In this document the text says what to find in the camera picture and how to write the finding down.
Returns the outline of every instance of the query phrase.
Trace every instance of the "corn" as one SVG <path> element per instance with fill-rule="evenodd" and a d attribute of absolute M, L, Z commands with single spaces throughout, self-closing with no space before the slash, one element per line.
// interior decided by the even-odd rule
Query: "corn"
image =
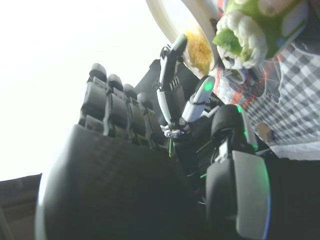
<path fill-rule="evenodd" d="M 189 30 L 185 30 L 184 34 L 188 40 L 186 51 L 191 66 L 197 68 L 200 73 L 208 75 L 214 55 L 206 37 Z"/>

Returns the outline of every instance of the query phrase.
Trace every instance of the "checkered tablecloth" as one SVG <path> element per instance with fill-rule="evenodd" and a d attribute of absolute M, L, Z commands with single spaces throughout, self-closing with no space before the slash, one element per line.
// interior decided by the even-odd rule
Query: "checkered tablecloth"
<path fill-rule="evenodd" d="M 268 142 L 281 158 L 320 160 L 320 1 L 311 0 L 309 24 L 277 57 L 251 69 L 243 83 L 217 69 L 214 92 L 240 104 L 258 132 L 273 130 Z"/>

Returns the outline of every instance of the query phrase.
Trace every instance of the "green and white object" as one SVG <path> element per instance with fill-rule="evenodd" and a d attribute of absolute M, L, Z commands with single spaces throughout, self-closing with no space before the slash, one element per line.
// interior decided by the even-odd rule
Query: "green and white object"
<path fill-rule="evenodd" d="M 306 0 L 230 0 L 213 43 L 225 68 L 249 69 L 288 46 L 307 19 Z"/>

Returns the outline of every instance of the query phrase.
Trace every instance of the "white background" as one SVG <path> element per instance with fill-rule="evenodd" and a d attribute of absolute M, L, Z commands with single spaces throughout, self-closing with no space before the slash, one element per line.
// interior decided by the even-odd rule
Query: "white background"
<path fill-rule="evenodd" d="M 135 86 L 167 43 L 144 0 L 1 1 L 0 181 L 57 157 L 93 63 Z"/>

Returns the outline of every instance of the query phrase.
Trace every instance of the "brown object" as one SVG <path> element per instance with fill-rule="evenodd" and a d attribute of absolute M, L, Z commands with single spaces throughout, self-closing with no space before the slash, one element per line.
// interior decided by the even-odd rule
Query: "brown object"
<path fill-rule="evenodd" d="M 260 122 L 257 129 L 260 138 L 266 143 L 270 143 L 274 139 L 274 131 L 267 124 Z"/>

